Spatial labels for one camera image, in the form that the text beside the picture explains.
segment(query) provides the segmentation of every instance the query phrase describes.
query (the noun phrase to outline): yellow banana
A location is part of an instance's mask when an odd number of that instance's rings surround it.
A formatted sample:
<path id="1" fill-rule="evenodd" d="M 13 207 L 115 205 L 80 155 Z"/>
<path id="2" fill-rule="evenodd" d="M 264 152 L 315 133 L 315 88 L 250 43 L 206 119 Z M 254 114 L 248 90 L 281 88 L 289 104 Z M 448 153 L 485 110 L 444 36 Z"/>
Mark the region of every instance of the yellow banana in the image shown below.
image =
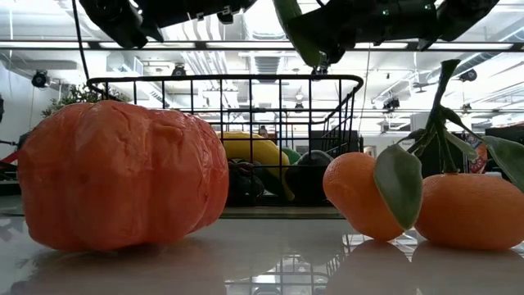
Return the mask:
<path id="1" fill-rule="evenodd" d="M 245 140 L 224 140 L 224 149 L 228 159 L 244 159 L 249 161 L 251 157 L 250 135 L 244 132 L 224 132 L 224 138 L 244 138 Z M 258 134 L 253 134 L 253 138 L 263 138 Z M 286 153 L 280 152 L 279 148 L 271 139 L 268 140 L 253 140 L 253 161 L 257 161 L 262 165 L 278 166 L 280 164 L 280 157 L 282 156 L 282 165 L 289 166 L 289 158 Z M 269 173 L 273 176 L 280 177 L 279 168 L 268 168 Z M 282 186 L 288 200 L 293 200 L 295 195 L 287 187 L 286 174 L 287 168 L 282 168 Z"/>

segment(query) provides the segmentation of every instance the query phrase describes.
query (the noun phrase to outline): glossy white surface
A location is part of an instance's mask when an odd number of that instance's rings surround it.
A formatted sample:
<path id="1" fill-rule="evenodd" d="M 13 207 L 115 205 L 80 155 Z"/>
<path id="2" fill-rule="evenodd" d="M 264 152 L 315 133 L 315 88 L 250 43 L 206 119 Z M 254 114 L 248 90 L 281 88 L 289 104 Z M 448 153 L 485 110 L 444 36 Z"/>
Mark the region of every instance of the glossy white surface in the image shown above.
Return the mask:
<path id="1" fill-rule="evenodd" d="M 0 217 L 0 294 L 524 294 L 522 247 L 419 241 L 376 244 L 345 220 L 219 220 L 172 247 L 68 254 Z"/>

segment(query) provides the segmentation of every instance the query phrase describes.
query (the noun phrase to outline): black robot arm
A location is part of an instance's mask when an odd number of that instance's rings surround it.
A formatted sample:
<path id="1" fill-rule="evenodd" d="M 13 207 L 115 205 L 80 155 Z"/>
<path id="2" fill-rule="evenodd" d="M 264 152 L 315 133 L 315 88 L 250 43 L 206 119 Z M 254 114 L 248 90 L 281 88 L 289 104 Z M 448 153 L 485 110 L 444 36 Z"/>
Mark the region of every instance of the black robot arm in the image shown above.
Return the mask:
<path id="1" fill-rule="evenodd" d="M 256 0 L 80 0 L 89 18 L 123 48 L 142 48 L 147 36 L 163 42 L 160 28 L 217 14 L 224 24 Z M 452 41 L 486 16 L 499 0 L 331 0 L 288 22 L 337 63 L 357 43 L 418 39 L 418 49 Z"/>

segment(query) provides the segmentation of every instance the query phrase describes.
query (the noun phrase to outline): orange pumpkin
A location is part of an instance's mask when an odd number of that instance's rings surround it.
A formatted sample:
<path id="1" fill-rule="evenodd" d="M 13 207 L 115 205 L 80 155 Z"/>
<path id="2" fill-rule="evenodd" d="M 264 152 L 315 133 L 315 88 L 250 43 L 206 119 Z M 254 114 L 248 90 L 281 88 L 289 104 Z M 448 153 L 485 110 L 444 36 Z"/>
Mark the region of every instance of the orange pumpkin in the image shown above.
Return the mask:
<path id="1" fill-rule="evenodd" d="M 174 243 L 219 218 L 228 162 L 212 128 L 177 111 L 74 104 L 20 150 L 29 234 L 60 250 Z"/>

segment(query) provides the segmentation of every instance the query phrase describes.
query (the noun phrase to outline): black cable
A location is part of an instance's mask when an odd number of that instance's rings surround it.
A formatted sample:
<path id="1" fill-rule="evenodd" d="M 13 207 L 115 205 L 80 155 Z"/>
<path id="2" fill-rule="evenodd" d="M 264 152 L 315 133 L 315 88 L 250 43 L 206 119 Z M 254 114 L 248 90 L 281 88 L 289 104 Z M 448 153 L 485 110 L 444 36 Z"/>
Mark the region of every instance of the black cable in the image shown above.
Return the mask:
<path id="1" fill-rule="evenodd" d="M 76 0 L 71 0 L 73 3 L 73 16 L 75 17 L 76 37 L 79 40 L 80 57 L 82 58 L 82 66 L 84 67 L 85 79 L 89 80 L 88 63 L 85 61 L 84 46 L 82 44 L 82 33 L 80 32 L 79 12 L 76 9 Z"/>
<path id="2" fill-rule="evenodd" d="M 9 142 L 9 141 L 5 141 L 5 140 L 1 140 L 1 139 L 0 139 L 0 143 L 9 144 L 9 145 L 13 145 L 13 146 L 16 145 L 15 142 Z"/>

